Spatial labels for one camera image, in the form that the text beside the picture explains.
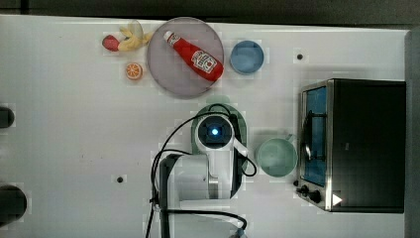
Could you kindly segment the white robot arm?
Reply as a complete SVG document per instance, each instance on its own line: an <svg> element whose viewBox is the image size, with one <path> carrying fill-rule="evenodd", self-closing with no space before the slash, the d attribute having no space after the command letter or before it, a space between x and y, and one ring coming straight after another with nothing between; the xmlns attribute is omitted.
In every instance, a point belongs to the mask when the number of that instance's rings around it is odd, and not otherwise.
<svg viewBox="0 0 420 238"><path fill-rule="evenodd" d="M196 150L169 154L157 166L160 237L244 238L246 219L216 206L236 195L245 174L249 150L238 117L212 112L193 122Z"/></svg>

